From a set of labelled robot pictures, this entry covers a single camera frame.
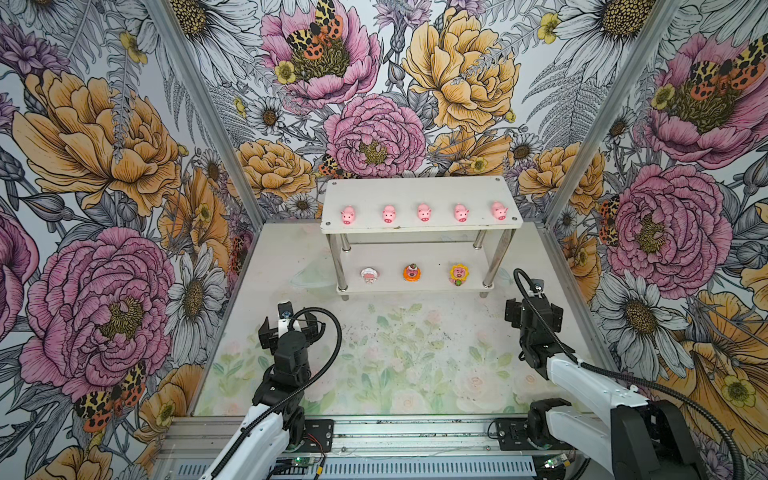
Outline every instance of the cable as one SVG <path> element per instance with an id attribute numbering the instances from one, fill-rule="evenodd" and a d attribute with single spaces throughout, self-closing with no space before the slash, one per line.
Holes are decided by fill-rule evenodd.
<path id="1" fill-rule="evenodd" d="M 579 360 L 576 358 L 576 355 L 571 353 L 568 350 L 568 347 L 560 341 L 557 334 L 554 332 L 551 326 L 545 321 L 544 317 L 536 310 L 536 307 L 531 302 L 530 296 L 528 295 L 528 292 L 525 291 L 523 288 L 522 282 L 520 281 L 520 276 L 523 276 L 525 278 L 525 281 L 528 282 L 528 285 L 531 287 L 532 291 L 535 291 L 534 284 L 531 281 L 531 277 L 528 276 L 528 274 L 519 269 L 516 268 L 512 272 L 512 276 L 515 278 L 515 284 L 517 284 L 518 289 L 520 289 L 520 293 L 523 296 L 523 303 L 527 303 L 528 306 L 533 310 L 533 313 L 536 314 L 538 317 L 539 323 L 541 323 L 544 328 L 547 330 L 547 333 L 554 339 L 554 341 L 558 344 L 558 346 L 562 349 L 563 353 L 575 364 L 579 365 L 581 368 L 589 370 L 590 372 L 595 372 L 599 375 L 606 376 L 608 378 L 621 380 L 623 382 L 627 382 L 630 384 L 635 384 L 639 386 L 644 386 L 649 389 L 658 390 L 659 392 L 666 393 L 667 395 L 680 400 L 682 403 L 685 403 L 692 409 L 699 412 L 714 428 L 717 430 L 717 433 L 720 434 L 720 437 L 723 439 L 723 442 L 725 442 L 726 446 L 728 447 L 728 452 L 730 453 L 731 461 L 733 462 L 733 480 L 744 480 L 744 464 L 743 460 L 741 458 L 741 450 L 739 449 L 739 446 L 736 444 L 736 442 L 733 440 L 733 437 L 730 435 L 730 432 L 725 428 L 725 426 L 720 423 L 720 420 L 717 419 L 715 415 L 712 415 L 707 409 L 705 409 L 703 406 L 699 405 L 695 401 L 689 399 L 685 395 L 679 393 L 676 390 L 672 390 L 669 387 L 663 386 L 656 382 L 651 382 L 650 380 L 646 379 L 639 379 L 635 376 L 628 375 L 626 373 L 617 373 L 613 372 L 611 370 L 602 369 L 599 366 L 590 365 L 586 362 L 579 362 Z"/>
<path id="2" fill-rule="evenodd" d="M 218 465 L 216 465 L 216 468 L 214 468 L 214 470 L 210 473 L 211 478 L 216 478 L 224 469 L 224 467 L 227 466 L 227 463 L 232 459 L 232 456 L 235 454 L 235 452 L 240 447 L 240 445 L 243 444 L 243 442 L 248 437 L 248 435 L 250 435 L 251 431 L 253 431 L 253 429 L 256 428 L 256 425 L 259 425 L 266 417 L 274 413 L 280 407 L 288 403 L 293 397 L 299 395 L 301 392 L 303 392 L 309 386 L 311 386 L 314 382 L 316 382 L 317 379 L 319 379 L 321 376 L 323 376 L 325 372 L 328 371 L 330 366 L 336 360 L 336 357 L 339 355 L 339 350 L 341 350 L 341 323 L 339 323 L 339 319 L 337 319 L 336 316 L 333 315 L 330 311 L 324 308 L 320 308 L 318 306 L 310 306 L 305 309 L 301 309 L 298 312 L 293 314 L 293 317 L 291 318 L 290 323 L 288 324 L 288 328 L 290 328 L 293 325 L 293 322 L 296 320 L 297 317 L 302 316 L 305 313 L 311 313 L 311 312 L 318 312 L 328 316 L 331 320 L 333 320 L 333 324 L 336 326 L 336 348 L 333 349 L 333 353 L 331 353 L 331 357 L 328 359 L 326 364 L 323 365 L 322 369 L 320 369 L 319 372 L 314 377 L 307 380 L 307 382 L 304 385 L 302 385 L 301 387 L 291 392 L 290 395 L 280 400 L 278 403 L 274 404 L 273 406 L 269 407 L 267 410 L 264 410 L 264 412 L 261 415 L 259 415 L 255 420 L 253 420 L 251 423 L 249 423 L 248 425 L 240 429 L 240 435 L 235 439 L 235 442 L 232 444 L 230 449 L 227 450 L 227 453 L 224 454 L 224 457 L 221 458 L 221 462 L 219 462 Z"/>

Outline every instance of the pig toy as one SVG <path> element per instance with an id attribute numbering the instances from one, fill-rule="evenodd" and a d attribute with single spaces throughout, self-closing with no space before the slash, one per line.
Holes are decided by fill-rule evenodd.
<path id="1" fill-rule="evenodd" d="M 384 221 L 386 223 L 392 223 L 393 221 L 395 221 L 395 217 L 397 217 L 395 208 L 392 205 L 387 205 L 386 207 L 384 207 L 382 216 L 384 217 Z"/>
<path id="2" fill-rule="evenodd" d="M 354 222 L 355 209 L 348 206 L 344 210 L 341 210 L 341 221 L 344 222 L 345 225 L 350 225 L 352 222 Z"/>
<path id="3" fill-rule="evenodd" d="M 467 215 L 469 215 L 469 210 L 467 210 L 467 207 L 461 204 L 456 205 L 456 210 L 453 212 L 453 216 L 456 217 L 456 220 L 465 222 L 467 221 Z"/>
<path id="4" fill-rule="evenodd" d="M 507 217 L 507 210 L 509 209 L 502 205 L 501 202 L 494 202 L 491 207 L 491 212 L 493 212 L 496 220 L 504 220 Z"/>
<path id="5" fill-rule="evenodd" d="M 432 215 L 432 209 L 427 204 L 419 205 L 419 219 L 422 222 L 429 222 L 429 217 Z"/>

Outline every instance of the pink flower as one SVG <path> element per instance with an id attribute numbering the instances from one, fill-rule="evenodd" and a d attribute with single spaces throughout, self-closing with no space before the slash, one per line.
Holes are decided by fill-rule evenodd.
<path id="1" fill-rule="evenodd" d="M 328 155 L 360 177 L 393 177 L 424 161 L 419 116 L 377 94 L 356 97 L 325 123 Z"/>
<path id="2" fill-rule="evenodd" d="M 730 249 L 733 231 L 722 211 L 710 175 L 693 165 L 647 165 L 619 196 L 619 244 L 608 247 L 608 261 L 617 274 L 629 270 L 656 283 L 664 298 L 696 293 Z"/>
<path id="3" fill-rule="evenodd" d="M 51 255 L 29 289 L 22 378 L 78 399 L 109 389 L 144 362 L 152 374 L 170 349 L 163 334 L 174 269 L 136 230 L 107 228 Z"/>
<path id="4" fill-rule="evenodd" d="M 24 284 L 39 261 L 32 237 L 14 217 L 0 212 L 0 340 L 16 324 L 24 303 Z"/>
<path id="5" fill-rule="evenodd" d="M 346 58 L 349 61 L 339 62 L 319 60 L 304 60 L 298 55 L 298 61 L 293 57 L 293 49 L 288 45 L 286 37 L 298 30 L 306 30 L 310 23 L 315 21 L 315 7 L 309 13 L 296 11 L 289 16 L 285 11 L 280 11 L 280 16 L 265 15 L 261 22 L 261 36 L 263 38 L 262 49 L 266 55 L 262 55 L 263 64 L 268 68 L 294 69 L 290 74 L 281 78 L 277 76 L 281 84 L 288 91 L 293 103 L 299 110 L 307 112 L 322 108 L 327 104 L 340 104 L 348 101 L 358 93 L 365 93 L 373 88 L 376 76 L 379 73 L 379 57 L 381 46 L 376 34 L 368 36 L 366 27 L 361 26 L 357 11 L 351 8 L 349 12 L 344 9 L 339 0 L 334 0 L 336 14 L 343 20 L 343 33 L 341 42 L 331 49 L 336 49 L 335 55 Z M 313 71 L 301 74 L 301 62 L 314 62 Z"/>
<path id="6" fill-rule="evenodd" d="M 644 125 L 645 141 L 654 151 L 664 151 L 681 162 L 698 162 L 708 169 L 722 168 L 744 155 L 768 134 L 768 75 L 743 90 L 730 86 L 703 101 L 690 92 L 691 65 L 713 61 L 722 65 L 735 58 L 747 42 L 732 47 L 732 38 L 721 45 L 695 34 L 656 76 L 657 93 Z"/>

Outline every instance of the lower shelf board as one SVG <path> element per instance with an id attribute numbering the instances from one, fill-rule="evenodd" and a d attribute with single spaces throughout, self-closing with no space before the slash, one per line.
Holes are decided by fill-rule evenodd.
<path id="1" fill-rule="evenodd" d="M 415 263 L 421 270 L 418 282 L 402 277 L 406 266 Z M 450 282 L 451 267 L 461 263 L 469 268 L 469 277 L 461 285 Z M 342 295 L 385 292 L 488 292 L 482 285 L 488 272 L 485 251 L 471 242 L 444 243 L 355 243 L 349 252 L 341 252 L 341 264 L 347 289 Z M 371 267 L 379 272 L 374 283 L 366 283 L 360 271 Z"/>

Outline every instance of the table surface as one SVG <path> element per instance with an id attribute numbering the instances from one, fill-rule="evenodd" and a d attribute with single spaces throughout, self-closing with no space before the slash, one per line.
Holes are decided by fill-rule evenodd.
<path id="1" fill-rule="evenodd" d="M 488 232 L 485 242 L 495 245 L 500 234 Z M 413 235 L 430 240 L 425 233 L 385 237 L 414 241 L 407 238 Z M 436 239 L 474 237 L 474 232 L 451 232 Z M 533 400 L 567 398 L 518 360 L 518 331 L 504 321 L 505 301 L 520 298 L 510 277 L 518 266 L 545 281 L 550 301 L 565 310 L 562 337 L 590 360 L 532 223 L 515 234 L 495 288 L 485 299 L 455 291 L 351 296 L 346 302 L 336 293 L 328 243 L 319 224 L 268 223 L 243 274 L 194 415 L 247 411 L 265 368 L 273 363 L 259 345 L 258 329 L 265 316 L 274 323 L 277 304 L 285 300 L 292 301 L 295 310 L 326 308 L 343 325 L 337 361 L 305 392 L 307 415 L 523 413 Z M 313 371 L 329 358 L 333 330 L 329 321 L 324 338 L 310 347 Z"/>
<path id="2" fill-rule="evenodd" d="M 508 208 L 504 220 L 491 212 L 494 202 Z M 432 209 L 429 221 L 418 216 L 420 204 Z M 465 222 L 454 217 L 456 204 L 469 209 Z M 355 221 L 345 225 L 341 211 L 351 206 Z M 382 212 L 394 206 L 396 218 L 385 223 Z M 323 233 L 385 233 L 503 230 L 519 228 L 522 216 L 503 177 L 369 178 L 329 182 L 323 204 Z"/>

